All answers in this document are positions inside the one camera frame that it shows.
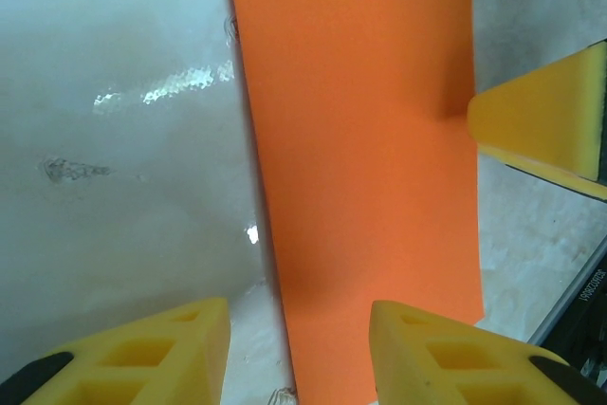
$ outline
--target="orange paper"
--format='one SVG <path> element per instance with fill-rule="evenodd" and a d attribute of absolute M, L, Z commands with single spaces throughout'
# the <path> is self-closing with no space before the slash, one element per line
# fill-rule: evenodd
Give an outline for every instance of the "orange paper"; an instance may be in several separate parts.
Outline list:
<path fill-rule="evenodd" d="M 471 0 L 234 0 L 303 405 L 375 399 L 373 300 L 482 315 Z"/>

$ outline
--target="white surface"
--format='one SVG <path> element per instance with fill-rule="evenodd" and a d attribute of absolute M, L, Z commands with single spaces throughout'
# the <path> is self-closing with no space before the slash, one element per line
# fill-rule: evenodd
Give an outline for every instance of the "white surface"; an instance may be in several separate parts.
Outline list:
<path fill-rule="evenodd" d="M 0 377 L 62 341 L 227 295 L 223 403 L 266 405 L 292 381 L 230 0 L 0 11 Z M 475 0 L 475 33 L 486 89 L 605 38 L 607 0 Z M 53 182 L 41 164 L 58 158 L 111 173 Z M 480 325 L 524 340 L 607 232 L 607 205 L 481 157 L 479 208 Z"/>

